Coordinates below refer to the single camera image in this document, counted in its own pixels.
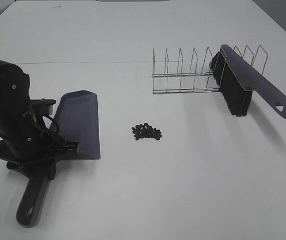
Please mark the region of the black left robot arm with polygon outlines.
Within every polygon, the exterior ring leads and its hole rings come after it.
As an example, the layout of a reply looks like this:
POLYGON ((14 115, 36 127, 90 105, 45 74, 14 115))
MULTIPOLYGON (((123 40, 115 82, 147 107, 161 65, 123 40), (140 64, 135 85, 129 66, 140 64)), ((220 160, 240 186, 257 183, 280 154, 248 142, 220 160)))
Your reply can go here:
POLYGON ((0 60, 0 159, 28 178, 42 169, 53 179, 55 163, 75 154, 78 143, 60 136, 51 117, 54 99, 30 99, 30 77, 0 60))

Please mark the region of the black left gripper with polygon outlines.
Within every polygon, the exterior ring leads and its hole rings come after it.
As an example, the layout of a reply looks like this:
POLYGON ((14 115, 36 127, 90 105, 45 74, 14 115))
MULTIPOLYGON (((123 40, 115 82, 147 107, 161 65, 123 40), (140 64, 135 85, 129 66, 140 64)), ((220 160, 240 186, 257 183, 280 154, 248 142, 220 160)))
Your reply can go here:
MULTIPOLYGON (((0 159, 8 161, 7 169, 33 178, 36 172, 32 164, 77 153, 78 142, 60 136, 60 127, 54 119, 51 121, 56 129, 47 128, 43 117, 36 116, 31 105, 17 117, 0 108, 0 159)), ((55 178, 55 161, 46 164, 45 175, 50 181, 55 178)))

